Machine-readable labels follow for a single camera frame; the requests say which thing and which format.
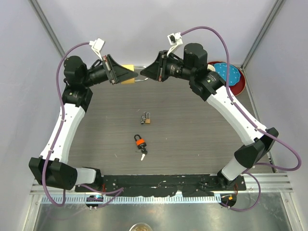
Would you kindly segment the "large brass padlock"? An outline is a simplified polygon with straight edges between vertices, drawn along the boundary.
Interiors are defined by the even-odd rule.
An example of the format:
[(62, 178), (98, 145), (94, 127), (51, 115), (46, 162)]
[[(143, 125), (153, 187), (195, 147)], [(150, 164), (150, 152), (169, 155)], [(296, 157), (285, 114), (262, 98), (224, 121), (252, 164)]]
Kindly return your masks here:
[[(133, 64), (124, 64), (122, 65), (124, 68), (126, 69), (129, 69), (131, 71), (134, 71), (135, 69), (143, 69), (145, 68), (145, 66), (134, 66)], [(131, 78), (129, 80), (126, 80), (124, 82), (121, 82), (121, 84), (134, 84), (134, 83), (137, 83), (137, 82), (144, 82), (144, 81), (147, 81), (148, 78), (145, 77), (143, 79), (136, 79), (136, 78)]]

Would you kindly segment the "small brass padlock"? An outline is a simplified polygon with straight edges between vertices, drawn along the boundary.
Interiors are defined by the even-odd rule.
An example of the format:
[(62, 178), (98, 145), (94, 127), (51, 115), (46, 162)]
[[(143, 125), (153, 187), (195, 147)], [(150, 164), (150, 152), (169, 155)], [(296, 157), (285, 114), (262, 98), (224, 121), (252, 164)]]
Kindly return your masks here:
[(151, 123), (151, 114), (149, 112), (147, 112), (145, 114), (145, 124), (150, 124)]

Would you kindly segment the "small padlock key bunch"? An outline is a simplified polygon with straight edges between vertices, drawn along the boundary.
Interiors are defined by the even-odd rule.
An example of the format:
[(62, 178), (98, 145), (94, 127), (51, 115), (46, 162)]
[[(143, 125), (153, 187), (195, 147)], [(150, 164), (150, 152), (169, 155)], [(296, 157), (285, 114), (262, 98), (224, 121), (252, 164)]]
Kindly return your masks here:
[(147, 112), (144, 112), (141, 116), (141, 124), (143, 125), (145, 123), (145, 120), (146, 120), (146, 114)]

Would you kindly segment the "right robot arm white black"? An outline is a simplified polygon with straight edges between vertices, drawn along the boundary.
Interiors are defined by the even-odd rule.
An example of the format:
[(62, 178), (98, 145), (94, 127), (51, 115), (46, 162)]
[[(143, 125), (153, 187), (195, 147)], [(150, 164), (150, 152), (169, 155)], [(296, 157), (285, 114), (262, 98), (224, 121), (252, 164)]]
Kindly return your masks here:
[(243, 145), (231, 161), (217, 173), (218, 186), (230, 189), (235, 179), (253, 167), (272, 148), (279, 133), (257, 121), (234, 96), (227, 94), (225, 80), (208, 68), (207, 51), (199, 43), (185, 45), (183, 58), (160, 51), (156, 60), (141, 75), (164, 82), (169, 77), (187, 80), (190, 89), (213, 106), (228, 121)]

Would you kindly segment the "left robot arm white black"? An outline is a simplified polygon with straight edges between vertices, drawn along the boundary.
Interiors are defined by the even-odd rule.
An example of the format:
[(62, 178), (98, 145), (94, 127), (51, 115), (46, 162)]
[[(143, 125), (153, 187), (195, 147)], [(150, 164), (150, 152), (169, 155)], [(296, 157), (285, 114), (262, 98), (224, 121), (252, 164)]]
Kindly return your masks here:
[(74, 168), (67, 164), (76, 130), (92, 99), (90, 88), (105, 81), (121, 83), (136, 78), (138, 73), (119, 65), (108, 54), (90, 68), (80, 57), (68, 57), (64, 61), (64, 76), (64, 105), (55, 128), (39, 157), (32, 157), (28, 166), (40, 185), (70, 190), (75, 185), (86, 184), (90, 191), (97, 192), (103, 185), (98, 169)]

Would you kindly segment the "orange black padlock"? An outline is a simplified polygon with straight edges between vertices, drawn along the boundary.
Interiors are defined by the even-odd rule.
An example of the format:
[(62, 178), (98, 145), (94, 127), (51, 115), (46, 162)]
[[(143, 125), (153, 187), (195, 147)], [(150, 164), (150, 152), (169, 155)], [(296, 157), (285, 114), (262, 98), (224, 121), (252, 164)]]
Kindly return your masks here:
[(134, 135), (134, 140), (138, 149), (143, 149), (147, 146), (145, 140), (139, 134)]

